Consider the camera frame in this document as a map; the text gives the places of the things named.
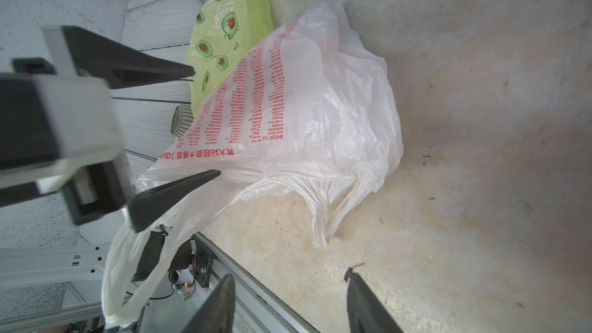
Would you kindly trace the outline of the yellow-green avocado plastic bag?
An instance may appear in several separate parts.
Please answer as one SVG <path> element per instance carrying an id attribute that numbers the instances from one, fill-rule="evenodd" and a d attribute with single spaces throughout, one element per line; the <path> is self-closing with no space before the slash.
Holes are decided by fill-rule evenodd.
<path id="1" fill-rule="evenodd" d="M 194 116 L 273 29 L 269 0 L 209 0 L 203 5 L 184 59 L 194 69 L 189 78 Z"/>

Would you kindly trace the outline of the white plastic bag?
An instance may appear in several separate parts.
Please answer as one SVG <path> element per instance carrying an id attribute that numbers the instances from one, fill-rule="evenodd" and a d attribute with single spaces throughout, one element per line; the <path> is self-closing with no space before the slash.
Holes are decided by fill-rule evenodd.
<path id="1" fill-rule="evenodd" d="M 329 1 L 251 50 L 136 185 L 145 191 L 220 171 L 190 199 L 211 215 L 193 234 L 240 200 L 294 191 L 311 211 L 313 246 L 325 248 L 403 151 L 385 60 L 364 48 L 344 7 Z"/>

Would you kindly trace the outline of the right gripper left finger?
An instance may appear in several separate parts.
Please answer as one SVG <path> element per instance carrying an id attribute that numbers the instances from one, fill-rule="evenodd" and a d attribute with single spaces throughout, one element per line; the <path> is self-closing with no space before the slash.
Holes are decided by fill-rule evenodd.
<path id="1" fill-rule="evenodd" d="M 234 277 L 225 275 L 214 291 L 188 322 L 182 333 L 232 332 L 236 305 Z"/>

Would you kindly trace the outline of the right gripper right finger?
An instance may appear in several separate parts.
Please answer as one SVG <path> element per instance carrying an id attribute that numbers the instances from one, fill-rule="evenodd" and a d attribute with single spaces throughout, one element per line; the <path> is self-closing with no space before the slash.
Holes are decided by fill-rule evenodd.
<path id="1" fill-rule="evenodd" d="M 403 333 L 380 300 L 362 279 L 349 268 L 344 280 L 348 282 L 347 312 L 350 332 Z"/>

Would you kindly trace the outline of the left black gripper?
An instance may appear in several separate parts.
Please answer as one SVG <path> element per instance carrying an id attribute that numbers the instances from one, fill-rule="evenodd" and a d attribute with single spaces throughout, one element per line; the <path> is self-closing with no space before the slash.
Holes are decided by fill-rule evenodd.
<path id="1" fill-rule="evenodd" d="M 43 38 L 60 76 L 92 76 L 111 89 L 126 89 L 195 75 L 194 68 L 147 55 L 78 26 L 44 26 Z M 135 196 L 125 153 L 101 163 L 66 161 L 66 183 L 60 188 L 76 226 L 123 208 L 129 226 L 140 233 L 195 189 L 221 175 L 209 170 L 140 192 Z"/>

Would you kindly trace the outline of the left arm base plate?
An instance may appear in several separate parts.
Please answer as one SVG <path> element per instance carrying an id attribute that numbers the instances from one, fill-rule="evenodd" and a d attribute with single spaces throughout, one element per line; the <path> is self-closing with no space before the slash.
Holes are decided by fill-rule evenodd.
<path id="1" fill-rule="evenodd" d="M 152 231 L 143 249 L 137 270 L 132 282 L 143 282 L 157 266 L 163 253 L 163 245 L 168 233 L 166 231 Z M 191 282 L 195 281 L 200 287 L 208 288 L 210 284 L 214 253 L 205 243 L 192 236 L 190 240 L 180 245 L 168 268 L 169 272 L 190 270 Z"/>

